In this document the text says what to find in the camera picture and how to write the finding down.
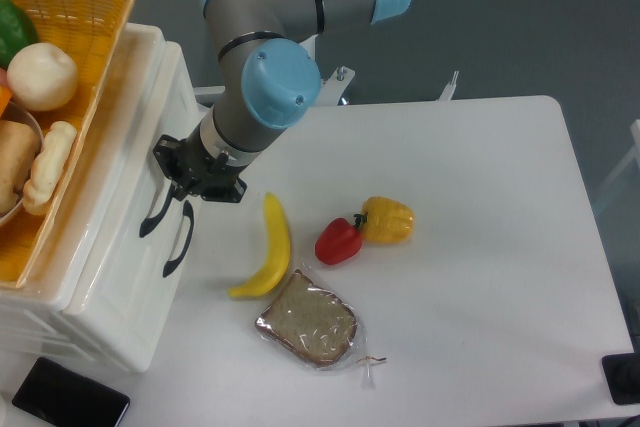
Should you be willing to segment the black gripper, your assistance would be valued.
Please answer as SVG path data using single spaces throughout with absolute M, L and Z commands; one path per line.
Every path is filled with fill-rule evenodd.
M 188 137 L 160 136 L 153 155 L 164 176 L 171 180 L 172 200 L 188 195 L 207 202 L 239 203 L 247 184 L 239 177 L 248 166 L 248 153 L 226 142 L 212 127 L 199 124 Z

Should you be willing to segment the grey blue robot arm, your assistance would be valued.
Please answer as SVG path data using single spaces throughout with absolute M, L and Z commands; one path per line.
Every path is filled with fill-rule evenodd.
M 175 199 L 239 202 L 241 172 L 314 105 L 322 79 L 314 36 L 403 14 L 412 0 L 198 0 L 224 81 L 192 133 L 154 155 Z

